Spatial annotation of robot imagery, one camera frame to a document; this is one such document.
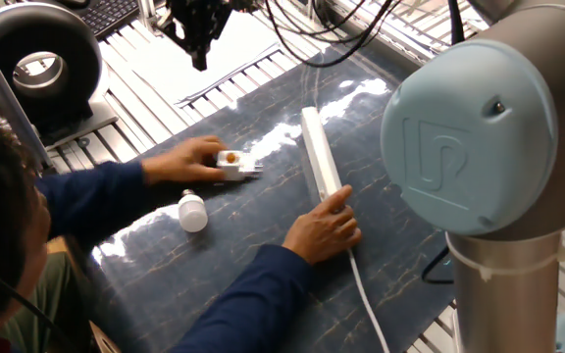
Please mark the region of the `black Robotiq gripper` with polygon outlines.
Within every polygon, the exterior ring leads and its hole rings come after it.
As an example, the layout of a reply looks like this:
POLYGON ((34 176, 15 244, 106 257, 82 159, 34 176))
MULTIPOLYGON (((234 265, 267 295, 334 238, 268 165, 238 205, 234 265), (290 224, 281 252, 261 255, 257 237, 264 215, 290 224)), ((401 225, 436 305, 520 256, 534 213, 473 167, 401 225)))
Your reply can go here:
POLYGON ((175 19, 184 34, 184 51, 191 57, 193 68, 207 69, 207 53, 213 39, 218 39, 232 12, 223 0, 170 0, 169 9, 157 19, 157 28, 171 39, 179 39, 175 19))

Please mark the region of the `person's left hand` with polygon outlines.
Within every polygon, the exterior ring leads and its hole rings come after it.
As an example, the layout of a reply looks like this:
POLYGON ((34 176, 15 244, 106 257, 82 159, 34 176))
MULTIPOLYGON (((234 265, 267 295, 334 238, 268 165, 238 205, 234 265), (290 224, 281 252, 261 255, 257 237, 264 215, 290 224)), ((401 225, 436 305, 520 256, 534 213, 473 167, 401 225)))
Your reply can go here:
POLYGON ((205 162, 225 150, 227 146, 217 136, 189 138, 169 152, 144 159, 144 179, 148 184, 223 180, 225 173, 205 162))

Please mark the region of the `person's right hand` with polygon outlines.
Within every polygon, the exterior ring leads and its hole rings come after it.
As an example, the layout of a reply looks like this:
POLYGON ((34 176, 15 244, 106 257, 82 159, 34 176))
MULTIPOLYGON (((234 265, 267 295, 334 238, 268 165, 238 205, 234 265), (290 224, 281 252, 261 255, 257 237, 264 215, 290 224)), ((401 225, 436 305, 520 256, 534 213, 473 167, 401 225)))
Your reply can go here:
POLYGON ((346 205, 352 194, 350 185, 343 186, 309 213, 296 219, 282 246, 310 265, 355 246, 362 238, 354 212, 346 205))

